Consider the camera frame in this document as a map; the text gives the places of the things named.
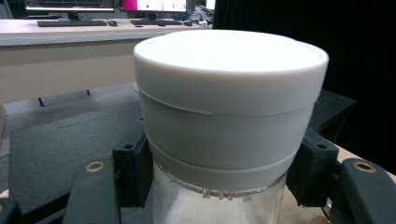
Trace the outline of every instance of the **transparent container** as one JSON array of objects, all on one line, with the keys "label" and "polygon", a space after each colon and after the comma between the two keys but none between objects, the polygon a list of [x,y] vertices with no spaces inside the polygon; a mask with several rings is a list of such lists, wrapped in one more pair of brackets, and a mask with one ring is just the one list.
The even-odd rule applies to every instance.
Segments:
[{"label": "transparent container", "polygon": [[275,224],[286,174],[270,186],[227,191],[183,182],[154,162],[154,224]]}]

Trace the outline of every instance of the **monitor screen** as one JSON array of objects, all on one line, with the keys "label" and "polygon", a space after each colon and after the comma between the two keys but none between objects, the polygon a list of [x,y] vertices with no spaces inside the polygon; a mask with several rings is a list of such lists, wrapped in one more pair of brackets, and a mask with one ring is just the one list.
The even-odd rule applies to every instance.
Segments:
[{"label": "monitor screen", "polygon": [[120,0],[127,12],[186,12],[186,0]]},{"label": "monitor screen", "polygon": [[27,11],[113,12],[112,0],[24,0]]}]

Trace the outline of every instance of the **black curtain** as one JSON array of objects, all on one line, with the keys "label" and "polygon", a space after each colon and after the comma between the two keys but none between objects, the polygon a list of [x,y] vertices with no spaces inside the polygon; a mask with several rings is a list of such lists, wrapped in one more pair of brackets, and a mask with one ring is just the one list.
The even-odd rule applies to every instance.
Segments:
[{"label": "black curtain", "polygon": [[323,89],[358,101],[337,144],[396,174],[393,11],[385,0],[217,0],[213,29],[285,35],[326,50]]}]

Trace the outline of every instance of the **white plastic lid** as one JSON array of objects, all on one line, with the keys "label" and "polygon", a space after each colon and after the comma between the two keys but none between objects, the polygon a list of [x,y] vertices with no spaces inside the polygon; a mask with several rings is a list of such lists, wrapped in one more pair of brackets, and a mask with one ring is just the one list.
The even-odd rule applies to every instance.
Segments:
[{"label": "white plastic lid", "polygon": [[252,189],[289,169],[328,55],[264,33],[199,30],[134,48],[145,131],[159,164],[208,189]]},{"label": "white plastic lid", "polygon": [[310,105],[328,63],[327,53],[315,46],[230,30],[151,38],[134,48],[134,56],[137,70],[140,64],[152,68],[137,76],[141,91],[164,104],[206,114],[267,115]]}]

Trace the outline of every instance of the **desk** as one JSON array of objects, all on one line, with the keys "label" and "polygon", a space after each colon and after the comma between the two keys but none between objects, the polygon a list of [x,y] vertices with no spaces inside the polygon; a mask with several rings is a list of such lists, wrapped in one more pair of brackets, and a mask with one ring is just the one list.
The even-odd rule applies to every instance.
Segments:
[{"label": "desk", "polygon": [[0,104],[133,82],[134,46],[199,26],[38,27],[0,20]]}]

